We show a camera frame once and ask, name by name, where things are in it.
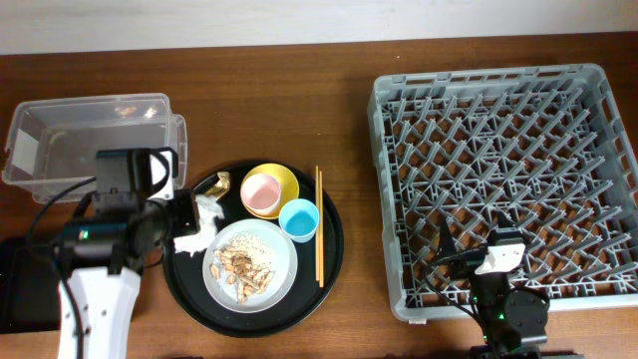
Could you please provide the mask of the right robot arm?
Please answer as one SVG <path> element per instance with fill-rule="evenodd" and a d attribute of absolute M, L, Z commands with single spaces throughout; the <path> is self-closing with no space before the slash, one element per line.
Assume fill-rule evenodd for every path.
<path fill-rule="evenodd" d="M 483 334 L 484 344 L 470 349 L 472 358 L 541 356 L 539 346 L 547 342 L 549 297 L 536 289 L 513 287 L 508 278 L 521 265 L 527 244 L 502 212 L 486 243 L 464 251 L 456 250 L 449 226 L 440 226 L 434 265 L 445 265 L 452 279 L 469 282 L 471 315 Z"/>

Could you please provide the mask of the clear plastic bin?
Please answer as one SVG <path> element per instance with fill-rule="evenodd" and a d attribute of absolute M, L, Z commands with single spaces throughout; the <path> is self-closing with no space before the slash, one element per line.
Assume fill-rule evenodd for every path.
<path fill-rule="evenodd" d="M 185 185 L 187 131 L 161 93 L 31 101 L 13 115 L 2 181 L 38 203 L 92 177 L 101 150 L 171 147 L 177 153 L 175 188 Z"/>

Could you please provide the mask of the round black serving tray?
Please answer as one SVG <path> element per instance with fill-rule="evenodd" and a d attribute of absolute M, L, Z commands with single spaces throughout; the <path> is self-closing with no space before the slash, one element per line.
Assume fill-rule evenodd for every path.
<path fill-rule="evenodd" d="M 225 168 L 213 170 L 194 186 L 192 191 L 195 194 L 203 194 L 217 183 L 218 173 L 230 173 L 230 191 L 221 199 L 225 219 L 217 221 L 220 229 L 240 219 L 256 219 L 248 214 L 240 202 L 239 186 L 250 170 L 264 164 L 267 164 L 267 161 L 235 162 Z M 284 166 L 295 174 L 299 182 L 299 197 L 314 200 L 313 177 L 293 166 Z M 203 278 L 203 252 L 191 257 L 188 253 L 175 253 L 173 244 L 169 244 L 164 250 L 162 269 L 167 287 L 183 311 L 209 330 L 231 337 L 253 338 L 274 335 L 289 329 L 320 307 L 338 278 L 345 243 L 339 212 L 325 189 L 325 179 L 323 182 L 325 260 L 323 288 L 320 288 L 314 279 L 314 243 L 312 241 L 310 244 L 295 243 L 299 264 L 294 283 L 288 293 L 269 309 L 254 314 L 240 314 L 223 308 L 208 293 Z"/>

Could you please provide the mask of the white tissue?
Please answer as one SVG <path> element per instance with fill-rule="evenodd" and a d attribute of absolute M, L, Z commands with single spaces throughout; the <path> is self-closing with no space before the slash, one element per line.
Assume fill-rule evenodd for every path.
<path fill-rule="evenodd" d="M 176 237 L 173 240 L 176 253 L 187 252 L 194 256 L 197 252 L 206 250 L 217 235 L 217 219 L 224 219 L 222 206 L 214 197 L 203 194 L 195 196 L 199 214 L 199 232 L 197 234 Z"/>

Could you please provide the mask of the left wooden chopstick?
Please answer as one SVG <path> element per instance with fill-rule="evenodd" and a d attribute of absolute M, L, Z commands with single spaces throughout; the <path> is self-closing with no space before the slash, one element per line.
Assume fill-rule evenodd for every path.
<path fill-rule="evenodd" d="M 320 199 L 320 185 L 319 185 L 319 168 L 315 166 L 315 209 L 316 209 L 316 220 L 315 220 L 315 280 L 319 282 L 319 224 L 320 224 L 320 212 L 319 212 L 319 199 Z"/>

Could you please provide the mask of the white rice pile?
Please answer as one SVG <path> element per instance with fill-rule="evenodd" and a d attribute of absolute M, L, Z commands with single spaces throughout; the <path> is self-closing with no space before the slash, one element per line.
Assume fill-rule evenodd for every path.
<path fill-rule="evenodd" d="M 275 258 L 271 247 L 263 242 L 258 235 L 248 231 L 235 234 L 230 239 L 227 248 L 232 252 L 246 254 L 257 267 L 270 267 Z"/>

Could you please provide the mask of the yellow saucer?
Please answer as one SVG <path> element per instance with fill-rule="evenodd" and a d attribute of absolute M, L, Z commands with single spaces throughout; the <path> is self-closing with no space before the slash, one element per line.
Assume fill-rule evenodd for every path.
<path fill-rule="evenodd" d="M 261 216 L 253 213 L 248 208 L 243 206 L 253 215 L 262 218 L 262 219 L 276 219 L 279 216 L 279 212 L 284 204 L 298 197 L 299 195 L 299 183 L 297 181 L 297 177 L 295 174 L 287 167 L 279 164 L 263 164 L 255 167 L 251 171 L 247 173 L 244 177 L 243 181 L 248 176 L 256 175 L 256 174 L 268 174 L 277 179 L 281 186 L 281 201 L 278 207 L 274 210 L 271 215 Z"/>

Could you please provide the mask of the grey round plate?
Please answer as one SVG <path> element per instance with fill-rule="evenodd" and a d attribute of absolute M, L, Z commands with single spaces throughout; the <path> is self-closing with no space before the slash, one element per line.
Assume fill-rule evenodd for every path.
<path fill-rule="evenodd" d="M 244 304 L 238 304 L 232 287 L 217 282 L 209 271 L 213 262 L 213 251 L 225 249 L 230 239 L 242 231 L 258 235 L 263 242 L 271 247 L 275 254 L 269 267 L 274 276 L 263 294 L 247 298 Z M 251 314 L 264 311 L 277 304 L 291 289 L 297 273 L 298 262 L 295 246 L 290 238 L 275 224 L 262 219 L 245 219 L 224 228 L 207 248 L 202 265 L 202 275 L 209 295 L 223 308 L 233 312 Z"/>

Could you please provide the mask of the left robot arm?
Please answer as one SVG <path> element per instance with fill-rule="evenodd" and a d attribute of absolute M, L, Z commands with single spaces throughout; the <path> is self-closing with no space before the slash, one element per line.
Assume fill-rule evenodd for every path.
<path fill-rule="evenodd" d="M 173 185 L 170 148 L 96 154 L 86 193 L 51 244 L 61 358 L 123 358 L 148 255 L 199 231 L 193 194 Z"/>

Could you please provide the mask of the gold snack wrapper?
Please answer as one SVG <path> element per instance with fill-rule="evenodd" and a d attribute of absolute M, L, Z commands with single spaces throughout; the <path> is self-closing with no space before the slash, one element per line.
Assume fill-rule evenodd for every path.
<path fill-rule="evenodd" d="M 219 200 L 230 191 L 231 175 L 229 172 L 218 172 L 216 175 L 217 181 L 203 195 Z"/>

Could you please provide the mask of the black rectangular tray bin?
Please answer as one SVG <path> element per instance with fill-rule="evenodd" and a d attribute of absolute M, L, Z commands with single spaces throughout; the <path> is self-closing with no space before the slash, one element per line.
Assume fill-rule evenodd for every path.
<path fill-rule="evenodd" d="M 1 333 L 60 328 L 59 279 L 48 261 L 34 256 L 22 236 L 1 240 Z"/>

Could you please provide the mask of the wooden chopstick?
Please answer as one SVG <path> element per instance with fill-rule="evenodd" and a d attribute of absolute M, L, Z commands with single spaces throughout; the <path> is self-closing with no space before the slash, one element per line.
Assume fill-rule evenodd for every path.
<path fill-rule="evenodd" d="M 318 171 L 318 186 L 319 186 L 319 195 L 318 195 L 318 210 L 320 215 L 320 221 L 318 226 L 318 256 L 319 256 L 319 287 L 324 287 L 324 214 L 323 214 L 323 174 L 319 170 Z"/>
<path fill-rule="evenodd" d="M 319 199 L 320 199 L 320 185 L 319 185 L 319 168 L 315 166 L 315 209 L 316 209 L 316 220 L 315 220 L 315 280 L 319 282 L 319 224 L 320 224 L 320 212 L 319 212 Z"/>

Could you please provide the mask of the light blue cup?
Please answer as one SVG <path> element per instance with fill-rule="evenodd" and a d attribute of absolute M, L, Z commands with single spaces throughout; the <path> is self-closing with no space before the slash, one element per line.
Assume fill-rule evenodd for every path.
<path fill-rule="evenodd" d="M 315 234 L 315 204 L 304 198 L 293 199 L 283 205 L 278 223 L 281 229 L 297 243 L 305 243 Z"/>

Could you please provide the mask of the pink cup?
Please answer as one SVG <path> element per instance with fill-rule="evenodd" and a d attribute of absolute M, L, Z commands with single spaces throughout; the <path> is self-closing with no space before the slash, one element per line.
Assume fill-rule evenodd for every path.
<path fill-rule="evenodd" d="M 240 198 L 246 208 L 257 215 L 271 215 L 281 201 L 281 186 L 268 174 L 248 176 L 240 187 Z"/>

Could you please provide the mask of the peanut shells pile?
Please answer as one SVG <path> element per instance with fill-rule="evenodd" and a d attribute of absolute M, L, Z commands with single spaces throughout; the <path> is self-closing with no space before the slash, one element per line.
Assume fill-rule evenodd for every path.
<path fill-rule="evenodd" d="M 274 276 L 265 264 L 255 264 L 247 252 L 233 247 L 215 249 L 209 271 L 217 282 L 233 288 L 238 304 L 244 304 L 250 296 L 263 294 Z"/>

